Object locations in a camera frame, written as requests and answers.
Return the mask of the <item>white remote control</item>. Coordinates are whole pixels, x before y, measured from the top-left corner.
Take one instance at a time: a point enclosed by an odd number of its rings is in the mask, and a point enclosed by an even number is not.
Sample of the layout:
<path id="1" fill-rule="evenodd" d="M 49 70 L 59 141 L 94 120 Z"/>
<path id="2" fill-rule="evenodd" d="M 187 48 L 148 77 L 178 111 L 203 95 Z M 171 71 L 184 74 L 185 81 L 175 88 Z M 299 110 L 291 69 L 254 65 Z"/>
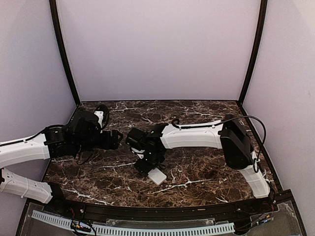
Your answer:
<path id="1" fill-rule="evenodd" d="M 167 176 L 158 168 L 155 168 L 148 172 L 148 178 L 156 185 L 161 185 L 166 180 Z"/>

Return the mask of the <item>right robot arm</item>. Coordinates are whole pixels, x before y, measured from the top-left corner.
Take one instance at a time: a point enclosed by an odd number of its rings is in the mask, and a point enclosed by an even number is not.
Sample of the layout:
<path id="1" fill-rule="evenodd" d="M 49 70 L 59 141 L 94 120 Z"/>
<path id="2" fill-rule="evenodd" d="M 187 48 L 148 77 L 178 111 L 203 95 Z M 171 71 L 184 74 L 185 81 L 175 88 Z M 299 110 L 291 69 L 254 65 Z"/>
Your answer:
<path id="1" fill-rule="evenodd" d="M 222 149 L 226 165 L 242 174 L 256 198 L 251 203 L 251 209 L 262 213 L 270 205 L 271 186 L 259 166 L 259 154 L 254 151 L 251 138 L 239 120 L 240 117 L 233 115 L 227 115 L 224 120 L 199 124 L 180 124 L 178 119 L 174 119 L 170 124 L 157 124 L 148 132 L 131 129 L 126 144 L 138 156 L 135 169 L 156 185 L 166 180 L 159 166 L 165 161 L 168 149 Z"/>

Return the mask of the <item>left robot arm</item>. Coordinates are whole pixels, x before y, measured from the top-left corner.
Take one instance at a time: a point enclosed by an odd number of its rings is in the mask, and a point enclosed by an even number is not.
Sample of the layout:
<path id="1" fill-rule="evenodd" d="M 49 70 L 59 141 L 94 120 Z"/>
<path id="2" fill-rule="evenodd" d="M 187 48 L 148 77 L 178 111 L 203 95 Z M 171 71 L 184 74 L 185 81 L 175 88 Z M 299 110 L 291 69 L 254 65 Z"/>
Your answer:
<path id="1" fill-rule="evenodd" d="M 102 110 L 78 112 L 66 125 L 51 125 L 39 133 L 0 145 L 0 190 L 21 198 L 47 204 L 58 214 L 69 211 L 69 202 L 55 184 L 19 176 L 7 166 L 33 160 L 73 156 L 93 149 L 115 150 L 123 138 L 117 131 L 106 131 L 109 120 Z"/>

